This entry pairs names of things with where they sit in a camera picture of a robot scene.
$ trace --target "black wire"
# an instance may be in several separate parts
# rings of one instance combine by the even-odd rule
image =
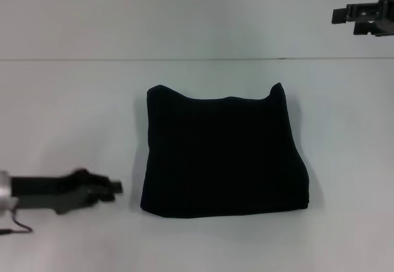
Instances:
[[[12,214],[12,221],[18,225],[19,227],[23,228],[24,230],[12,230],[13,233],[17,233],[17,234],[30,234],[33,233],[34,230],[32,228],[30,228],[29,226],[26,226],[20,222],[18,222],[17,220],[17,210],[16,209],[12,209],[11,210],[11,214]]]

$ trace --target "black cloth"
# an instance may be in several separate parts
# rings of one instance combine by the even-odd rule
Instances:
[[[195,218],[308,207],[308,172],[280,83],[263,100],[195,100],[156,86],[147,102],[143,210]]]

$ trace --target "white wall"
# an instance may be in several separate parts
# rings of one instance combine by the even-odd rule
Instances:
[[[392,60],[2,62],[1,166],[14,175],[87,166],[120,178],[126,195],[64,217],[21,212],[36,233],[1,238],[0,262],[7,271],[390,271],[393,68]],[[264,98],[277,82],[311,175],[309,209],[195,220],[139,211],[148,88]]]
[[[84,166],[126,192],[61,217],[21,211],[36,232],[0,238],[2,269],[392,271],[394,59],[371,58],[394,58],[393,38],[331,25],[333,9],[375,1],[0,0],[0,168]],[[195,220],[139,209],[149,88],[264,98],[277,82],[310,173],[309,209]]]

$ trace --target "dark fabric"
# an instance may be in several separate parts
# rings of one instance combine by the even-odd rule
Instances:
[[[308,172],[280,83],[263,100],[195,100],[156,86],[148,117],[143,210],[194,218],[308,207]]]

